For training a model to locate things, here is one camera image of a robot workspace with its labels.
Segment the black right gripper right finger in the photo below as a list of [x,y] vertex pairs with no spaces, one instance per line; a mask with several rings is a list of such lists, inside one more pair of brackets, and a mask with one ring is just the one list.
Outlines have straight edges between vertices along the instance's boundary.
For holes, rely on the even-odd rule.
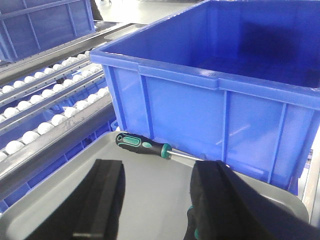
[[318,240],[319,229],[260,195],[222,161],[196,161],[190,180],[200,240]]

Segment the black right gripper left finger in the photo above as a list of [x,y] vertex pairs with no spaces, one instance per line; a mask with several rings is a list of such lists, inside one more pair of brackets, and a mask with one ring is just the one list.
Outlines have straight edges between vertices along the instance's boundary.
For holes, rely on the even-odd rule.
[[123,162],[96,159],[75,190],[28,240],[115,240],[125,196]]

